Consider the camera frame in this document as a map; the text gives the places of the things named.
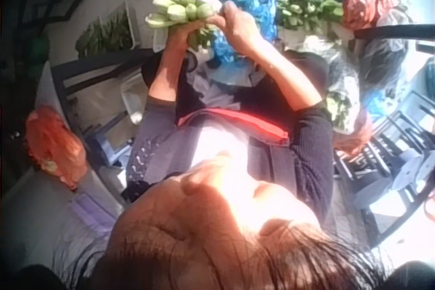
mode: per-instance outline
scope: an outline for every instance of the wrist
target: wrist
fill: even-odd
[[[266,60],[268,56],[271,55],[271,52],[276,50],[272,44],[270,44],[262,37],[251,42],[251,44],[251,54],[249,55],[249,57],[258,64]]]

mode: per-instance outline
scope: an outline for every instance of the blue plastic bag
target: blue plastic bag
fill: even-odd
[[[372,116],[374,122],[388,115],[385,106],[385,92],[382,90],[366,92],[362,99],[362,105]]]
[[[250,13],[255,19],[265,40],[273,42],[278,36],[275,16],[277,13],[277,0],[231,0],[237,7]],[[215,57],[221,62],[231,62],[235,67],[247,67],[251,71],[253,65],[249,60],[240,57],[239,53],[228,43],[221,31],[216,33],[213,42]]]

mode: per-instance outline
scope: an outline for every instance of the green plant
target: green plant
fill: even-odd
[[[162,29],[188,21],[204,20],[220,11],[222,4],[218,0],[153,0],[157,14],[150,14],[145,21],[152,29]],[[201,46],[207,49],[214,38],[214,27],[205,28],[191,33],[189,46],[199,51]]]
[[[320,33],[321,22],[340,22],[343,17],[341,3],[335,0],[278,0],[277,24],[285,29]]]
[[[133,46],[126,10],[101,24],[89,24],[75,43],[79,58],[104,52],[127,50]]]

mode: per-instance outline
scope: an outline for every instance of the clear plastic wrap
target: clear plastic wrap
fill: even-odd
[[[392,8],[379,18],[377,26],[410,23],[411,19],[402,10]],[[362,92],[397,86],[409,42],[405,39],[373,39],[366,44],[360,59]]]
[[[316,35],[306,37],[297,49],[317,54],[330,65],[326,96],[328,111],[332,115],[334,130],[351,134],[361,108],[358,60],[340,43]]]

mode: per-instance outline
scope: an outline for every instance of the red strap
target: red strap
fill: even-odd
[[[281,129],[280,127],[271,124],[269,122],[265,122],[264,120],[254,117],[252,115],[248,115],[247,113],[243,113],[240,111],[233,111],[233,110],[227,110],[227,109],[201,109],[195,112],[190,113],[189,115],[182,117],[178,121],[178,126],[184,125],[193,115],[197,115],[201,112],[211,112],[216,113],[218,115],[224,115],[226,117],[236,119],[240,122],[243,122],[245,124],[249,124],[255,131],[261,133],[261,134],[267,134],[270,137],[273,137],[274,139],[277,139],[278,141],[286,140],[288,138],[288,133]]]

